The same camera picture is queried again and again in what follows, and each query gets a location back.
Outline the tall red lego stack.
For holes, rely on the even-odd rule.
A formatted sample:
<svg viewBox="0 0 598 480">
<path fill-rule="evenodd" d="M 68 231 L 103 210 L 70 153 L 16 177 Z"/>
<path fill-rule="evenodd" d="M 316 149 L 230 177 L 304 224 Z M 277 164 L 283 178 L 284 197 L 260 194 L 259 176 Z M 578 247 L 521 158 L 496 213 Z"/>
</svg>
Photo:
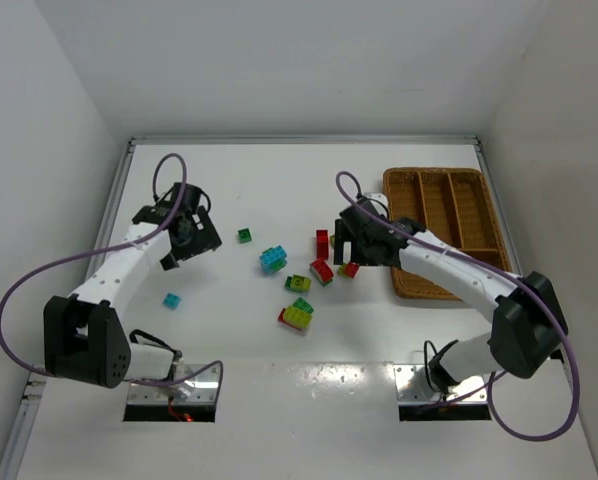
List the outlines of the tall red lego stack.
<svg viewBox="0 0 598 480">
<path fill-rule="evenodd" d="M 329 258 L 330 237 L 326 229 L 317 229 L 315 232 L 316 258 L 327 260 Z"/>
</svg>

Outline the lime and red lego pair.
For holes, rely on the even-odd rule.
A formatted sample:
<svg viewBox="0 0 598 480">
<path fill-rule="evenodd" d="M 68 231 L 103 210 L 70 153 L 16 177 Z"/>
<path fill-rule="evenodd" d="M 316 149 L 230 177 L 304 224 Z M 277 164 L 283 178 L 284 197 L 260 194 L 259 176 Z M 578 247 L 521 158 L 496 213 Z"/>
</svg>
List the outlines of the lime and red lego pair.
<svg viewBox="0 0 598 480">
<path fill-rule="evenodd" d="M 339 266 L 338 274 L 349 279 L 354 279 L 360 269 L 360 265 L 354 262 L 344 263 Z"/>
</svg>

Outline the red curved lego brick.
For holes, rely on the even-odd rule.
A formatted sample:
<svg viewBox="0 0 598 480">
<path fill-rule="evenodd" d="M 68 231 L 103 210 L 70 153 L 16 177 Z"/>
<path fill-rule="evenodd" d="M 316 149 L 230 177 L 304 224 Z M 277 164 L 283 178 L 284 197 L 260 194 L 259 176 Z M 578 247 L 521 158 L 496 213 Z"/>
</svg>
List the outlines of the red curved lego brick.
<svg viewBox="0 0 598 480">
<path fill-rule="evenodd" d="M 321 258 L 314 260 L 310 264 L 309 269 L 322 286 L 328 285 L 334 279 L 334 273 L 332 269 L 329 267 L 327 262 Z"/>
</svg>

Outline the small dark green lego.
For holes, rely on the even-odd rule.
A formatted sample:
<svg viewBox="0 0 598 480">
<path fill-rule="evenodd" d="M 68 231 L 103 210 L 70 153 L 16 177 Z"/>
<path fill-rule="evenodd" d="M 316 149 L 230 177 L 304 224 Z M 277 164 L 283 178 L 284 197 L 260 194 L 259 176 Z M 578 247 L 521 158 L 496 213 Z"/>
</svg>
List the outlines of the small dark green lego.
<svg viewBox="0 0 598 480">
<path fill-rule="evenodd" d="M 248 243 L 252 241 L 252 236 L 248 228 L 241 229 L 237 232 L 238 241 L 240 244 Z"/>
</svg>

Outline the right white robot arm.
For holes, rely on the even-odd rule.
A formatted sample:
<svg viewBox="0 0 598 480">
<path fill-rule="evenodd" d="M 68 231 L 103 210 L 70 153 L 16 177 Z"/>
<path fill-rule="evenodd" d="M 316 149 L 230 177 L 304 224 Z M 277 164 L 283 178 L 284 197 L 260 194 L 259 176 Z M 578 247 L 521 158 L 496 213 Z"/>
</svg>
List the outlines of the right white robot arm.
<svg viewBox="0 0 598 480">
<path fill-rule="evenodd" d="M 428 361 L 432 389 L 443 394 L 463 380 L 505 371 L 532 377 L 559 347 L 568 327 L 551 281 L 538 272 L 497 274 L 417 222 L 388 223 L 373 202 L 359 199 L 340 213 L 352 250 L 371 266 L 389 266 L 443 288 L 479 312 L 489 332 L 453 340 Z"/>
</svg>

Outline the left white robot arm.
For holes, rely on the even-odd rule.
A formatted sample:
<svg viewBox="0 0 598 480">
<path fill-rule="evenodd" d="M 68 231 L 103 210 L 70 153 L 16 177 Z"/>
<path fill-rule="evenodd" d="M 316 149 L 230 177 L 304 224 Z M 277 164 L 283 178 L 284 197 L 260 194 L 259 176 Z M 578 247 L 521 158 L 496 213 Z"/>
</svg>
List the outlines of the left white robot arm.
<svg viewBox="0 0 598 480">
<path fill-rule="evenodd" d="M 169 382 L 182 372 L 180 351 L 125 327 L 123 318 L 153 270 L 177 268 L 220 247 L 209 204 L 199 187 L 174 183 L 133 217 L 124 237 L 128 247 L 110 253 L 69 296 L 46 303 L 44 360 L 51 375 L 114 388 L 132 380 Z"/>
</svg>

